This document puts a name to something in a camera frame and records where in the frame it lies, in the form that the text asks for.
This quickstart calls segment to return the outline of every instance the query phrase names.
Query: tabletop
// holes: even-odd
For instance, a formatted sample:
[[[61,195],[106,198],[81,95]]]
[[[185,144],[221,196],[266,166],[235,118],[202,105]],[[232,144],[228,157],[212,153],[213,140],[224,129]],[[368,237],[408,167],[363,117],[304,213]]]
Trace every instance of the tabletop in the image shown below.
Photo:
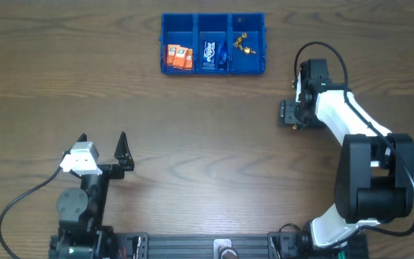
[[[163,12],[264,12],[265,73],[161,74]],[[321,216],[334,202],[339,144],[328,129],[294,132],[277,119],[295,95],[295,54],[314,40],[343,55],[372,117],[414,139],[414,0],[0,1],[0,213],[81,133],[111,163],[125,131],[135,172],[110,183],[103,221],[117,232],[265,234]],[[328,50],[310,47],[300,60],[309,58],[327,58],[342,81]],[[47,257],[57,197],[78,186],[62,173],[9,211],[2,229],[18,256]],[[367,234],[372,258],[414,257],[414,233]]]

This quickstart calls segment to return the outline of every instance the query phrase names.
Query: blue wrapper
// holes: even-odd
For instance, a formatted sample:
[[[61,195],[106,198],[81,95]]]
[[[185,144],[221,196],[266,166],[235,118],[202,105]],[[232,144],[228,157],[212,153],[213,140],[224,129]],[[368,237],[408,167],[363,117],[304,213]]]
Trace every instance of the blue wrapper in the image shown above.
[[[218,69],[226,69],[226,56],[228,50],[226,49],[225,42],[218,43]]]
[[[203,67],[215,68],[215,42],[204,40]]]

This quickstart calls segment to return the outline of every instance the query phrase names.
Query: wooden table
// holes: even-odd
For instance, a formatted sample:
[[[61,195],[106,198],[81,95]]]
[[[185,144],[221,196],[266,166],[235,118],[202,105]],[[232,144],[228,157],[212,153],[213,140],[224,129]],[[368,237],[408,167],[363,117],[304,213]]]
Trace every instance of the wooden table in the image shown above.
[[[162,12],[256,11],[268,28],[263,76],[161,74]],[[328,129],[277,122],[279,101],[295,95],[293,58],[313,40],[343,55],[367,112],[414,139],[414,0],[0,1],[0,213],[82,132],[110,163],[125,131],[136,170],[111,182],[104,224],[117,232],[267,233],[322,215],[339,144]],[[341,81],[322,47],[300,60],[325,57]],[[60,174],[11,209],[3,233],[18,256],[47,257],[57,197],[74,186]],[[373,258],[414,257],[414,234],[368,235]]]

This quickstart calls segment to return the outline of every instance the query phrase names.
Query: orange tic tac box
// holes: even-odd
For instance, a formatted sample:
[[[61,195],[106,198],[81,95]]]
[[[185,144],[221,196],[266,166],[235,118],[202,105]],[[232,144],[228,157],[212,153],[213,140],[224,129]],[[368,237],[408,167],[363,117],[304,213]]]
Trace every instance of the orange tic tac box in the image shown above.
[[[165,60],[165,63],[167,65],[172,65],[173,63],[173,58],[175,57],[175,49],[177,47],[180,47],[179,45],[167,45],[167,58]]]
[[[184,69],[187,54],[188,49],[186,47],[177,47],[175,49],[175,57],[173,58],[173,67]]]
[[[193,49],[188,49],[188,54],[186,54],[185,59],[185,70],[193,69]]]

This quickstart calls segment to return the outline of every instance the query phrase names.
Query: blue plastic bin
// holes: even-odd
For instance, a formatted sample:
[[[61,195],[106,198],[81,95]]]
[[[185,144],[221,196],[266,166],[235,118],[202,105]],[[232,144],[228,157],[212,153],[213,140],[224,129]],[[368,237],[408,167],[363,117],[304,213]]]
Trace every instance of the blue plastic bin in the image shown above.
[[[266,69],[266,28],[265,14],[162,14],[161,23],[161,72],[167,75],[221,75],[221,74],[260,74]],[[233,47],[242,32],[248,38],[242,43],[257,54],[246,55]],[[215,58],[215,69],[203,68],[203,43],[208,41],[224,41],[228,50],[226,67],[218,66]],[[193,49],[193,69],[185,71],[165,65],[167,45],[176,44]]]

